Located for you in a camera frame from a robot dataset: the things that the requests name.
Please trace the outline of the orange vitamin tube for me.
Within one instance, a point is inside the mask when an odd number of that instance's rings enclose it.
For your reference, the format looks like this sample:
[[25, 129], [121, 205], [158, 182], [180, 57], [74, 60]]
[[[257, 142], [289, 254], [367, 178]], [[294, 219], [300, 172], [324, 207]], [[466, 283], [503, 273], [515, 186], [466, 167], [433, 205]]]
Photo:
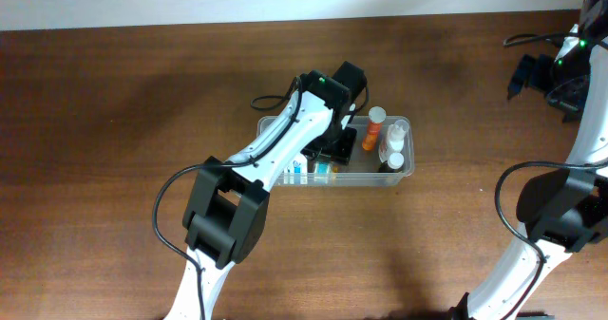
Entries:
[[374, 106], [369, 111], [369, 121], [367, 126], [366, 136], [362, 141], [362, 148], [366, 151], [371, 151], [376, 142], [378, 135], [382, 129], [382, 124], [387, 117], [386, 110], [381, 106]]

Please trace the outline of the white lotion bottle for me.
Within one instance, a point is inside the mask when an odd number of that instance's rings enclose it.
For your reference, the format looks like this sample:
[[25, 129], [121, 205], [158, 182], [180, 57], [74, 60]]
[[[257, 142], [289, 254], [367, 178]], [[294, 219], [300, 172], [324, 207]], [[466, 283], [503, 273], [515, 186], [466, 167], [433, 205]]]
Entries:
[[378, 156], [381, 162], [387, 161], [391, 154], [403, 150], [408, 132], [409, 123], [405, 120], [398, 120], [388, 127], [387, 133], [378, 147]]

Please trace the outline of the small gold-lidded balm jar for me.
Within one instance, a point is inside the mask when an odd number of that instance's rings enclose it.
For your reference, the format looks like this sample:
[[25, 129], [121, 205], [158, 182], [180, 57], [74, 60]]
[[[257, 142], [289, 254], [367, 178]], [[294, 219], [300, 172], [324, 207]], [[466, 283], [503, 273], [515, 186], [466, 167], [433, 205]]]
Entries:
[[339, 167], [332, 162], [317, 161], [313, 167], [313, 182], [317, 184], [331, 184], [339, 172]]

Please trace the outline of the dark bottle white cap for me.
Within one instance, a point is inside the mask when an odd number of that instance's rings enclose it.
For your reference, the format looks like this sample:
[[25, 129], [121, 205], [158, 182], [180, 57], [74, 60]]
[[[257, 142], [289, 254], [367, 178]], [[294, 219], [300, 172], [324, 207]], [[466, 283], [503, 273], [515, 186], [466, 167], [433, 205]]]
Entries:
[[387, 160], [382, 162], [378, 168], [379, 173], [398, 173], [403, 169], [403, 165], [405, 163], [404, 156], [395, 152], [388, 156]]

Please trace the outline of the white green medicine box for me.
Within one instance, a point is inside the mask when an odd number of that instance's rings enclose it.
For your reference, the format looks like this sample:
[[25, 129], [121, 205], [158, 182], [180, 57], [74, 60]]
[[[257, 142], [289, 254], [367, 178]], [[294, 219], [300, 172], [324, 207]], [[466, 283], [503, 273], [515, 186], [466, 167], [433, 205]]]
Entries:
[[283, 182], [288, 185], [308, 183], [308, 159], [303, 154], [296, 154], [284, 168]]

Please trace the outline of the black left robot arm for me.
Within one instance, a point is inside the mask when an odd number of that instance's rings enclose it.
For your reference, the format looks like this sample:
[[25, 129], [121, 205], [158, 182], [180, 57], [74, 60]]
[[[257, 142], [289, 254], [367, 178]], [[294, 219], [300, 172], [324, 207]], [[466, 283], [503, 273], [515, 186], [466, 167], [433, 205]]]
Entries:
[[228, 273], [255, 248], [265, 227], [270, 192], [293, 158], [310, 144], [333, 145], [355, 101], [369, 92], [363, 69], [343, 63], [333, 75], [294, 77], [283, 110], [260, 135], [225, 161], [214, 157], [175, 173], [196, 175], [183, 217], [186, 250], [161, 243], [186, 261], [169, 319], [209, 319]]

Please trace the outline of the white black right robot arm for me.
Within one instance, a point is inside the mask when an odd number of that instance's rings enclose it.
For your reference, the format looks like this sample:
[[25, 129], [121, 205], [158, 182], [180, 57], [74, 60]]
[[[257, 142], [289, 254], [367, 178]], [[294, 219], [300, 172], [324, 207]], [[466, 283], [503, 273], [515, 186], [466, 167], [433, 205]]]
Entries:
[[607, 236], [607, 0], [583, 0], [567, 32], [517, 34], [503, 46], [536, 42], [559, 52], [524, 55], [507, 96], [539, 91], [578, 133], [564, 163], [525, 161], [501, 174], [495, 209], [513, 239], [488, 278], [448, 310], [450, 319], [518, 318], [553, 269]]

